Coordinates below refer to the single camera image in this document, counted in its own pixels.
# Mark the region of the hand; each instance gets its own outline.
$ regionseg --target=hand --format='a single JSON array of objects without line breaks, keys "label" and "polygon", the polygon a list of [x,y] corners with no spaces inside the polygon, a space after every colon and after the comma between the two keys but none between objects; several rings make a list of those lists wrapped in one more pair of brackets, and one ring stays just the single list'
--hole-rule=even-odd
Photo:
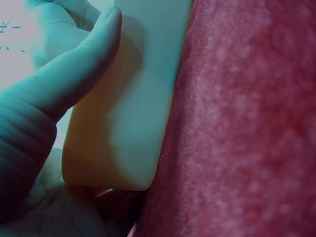
[{"label": "hand", "polygon": [[0,236],[127,236],[135,206],[126,202],[104,222],[109,203],[65,185],[61,154],[51,151],[57,121],[111,65],[121,20],[111,6],[82,42],[0,94]]}]

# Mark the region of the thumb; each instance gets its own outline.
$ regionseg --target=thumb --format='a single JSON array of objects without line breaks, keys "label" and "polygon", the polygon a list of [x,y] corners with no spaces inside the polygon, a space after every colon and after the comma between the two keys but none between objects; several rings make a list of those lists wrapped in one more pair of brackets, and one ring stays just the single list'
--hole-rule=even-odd
[{"label": "thumb", "polygon": [[111,4],[78,47],[56,57],[4,93],[23,100],[57,122],[112,64],[119,47],[121,23],[121,11]]}]

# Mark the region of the fingernail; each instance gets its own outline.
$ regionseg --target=fingernail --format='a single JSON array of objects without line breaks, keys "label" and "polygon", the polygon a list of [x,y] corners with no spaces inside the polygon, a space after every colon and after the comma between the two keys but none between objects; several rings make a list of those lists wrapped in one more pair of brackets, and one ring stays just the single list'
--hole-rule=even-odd
[{"label": "fingernail", "polygon": [[103,12],[103,16],[102,16],[102,20],[106,21],[110,15],[112,14],[112,12],[117,8],[117,6],[115,5],[115,3],[111,3],[106,10]]}]

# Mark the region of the palm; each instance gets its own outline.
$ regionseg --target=palm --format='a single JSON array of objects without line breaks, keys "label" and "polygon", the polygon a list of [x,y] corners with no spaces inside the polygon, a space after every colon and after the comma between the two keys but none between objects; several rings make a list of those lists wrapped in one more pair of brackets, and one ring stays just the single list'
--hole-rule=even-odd
[{"label": "palm", "polygon": [[13,221],[0,228],[0,236],[107,236],[85,192],[63,184],[60,159],[60,152],[53,150]]}]

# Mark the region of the pink textured surface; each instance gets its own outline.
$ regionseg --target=pink textured surface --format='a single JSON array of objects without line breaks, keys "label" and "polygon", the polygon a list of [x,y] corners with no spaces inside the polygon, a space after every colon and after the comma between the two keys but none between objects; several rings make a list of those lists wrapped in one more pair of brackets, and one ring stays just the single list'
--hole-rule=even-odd
[{"label": "pink textured surface", "polygon": [[195,0],[134,237],[316,236],[316,1]]}]

